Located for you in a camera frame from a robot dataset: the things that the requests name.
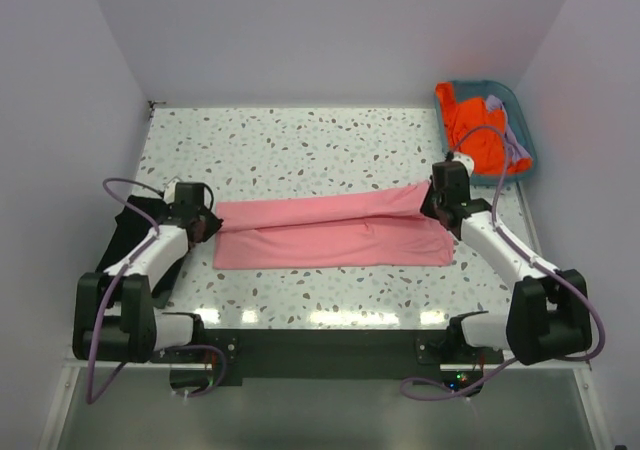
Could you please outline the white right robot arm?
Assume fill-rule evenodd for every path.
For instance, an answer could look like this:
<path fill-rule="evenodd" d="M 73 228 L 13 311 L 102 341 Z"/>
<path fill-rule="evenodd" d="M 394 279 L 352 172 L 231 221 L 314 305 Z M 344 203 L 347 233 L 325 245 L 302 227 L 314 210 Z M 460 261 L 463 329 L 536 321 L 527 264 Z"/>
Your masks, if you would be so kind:
<path fill-rule="evenodd" d="M 472 198 L 463 163 L 433 165 L 420 211 L 481 256 L 512 293 L 504 315 L 480 310 L 450 318 L 437 347 L 441 355 L 506 350 L 532 365 L 591 348 L 595 319 L 584 277 L 541 258 L 506 227 L 489 202 Z"/>

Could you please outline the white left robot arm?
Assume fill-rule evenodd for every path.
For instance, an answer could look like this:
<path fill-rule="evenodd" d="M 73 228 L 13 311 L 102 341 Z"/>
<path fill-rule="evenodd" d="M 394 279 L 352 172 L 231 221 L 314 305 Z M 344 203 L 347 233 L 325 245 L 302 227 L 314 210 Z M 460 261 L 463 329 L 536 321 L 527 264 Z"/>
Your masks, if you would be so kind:
<path fill-rule="evenodd" d="M 102 260 L 77 283 L 76 358 L 145 363 L 194 342 L 200 319 L 164 308 L 187 254 L 222 227 L 213 202 L 207 184 L 181 180 L 123 200 Z"/>

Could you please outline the pink t-shirt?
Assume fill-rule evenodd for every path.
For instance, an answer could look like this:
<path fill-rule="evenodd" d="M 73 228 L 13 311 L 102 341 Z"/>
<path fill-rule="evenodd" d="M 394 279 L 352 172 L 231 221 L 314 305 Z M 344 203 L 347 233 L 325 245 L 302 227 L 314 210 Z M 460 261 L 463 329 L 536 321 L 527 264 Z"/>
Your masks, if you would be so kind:
<path fill-rule="evenodd" d="M 448 266 L 454 243 L 420 207 L 426 182 L 374 192 L 223 202 L 213 266 L 221 270 Z"/>

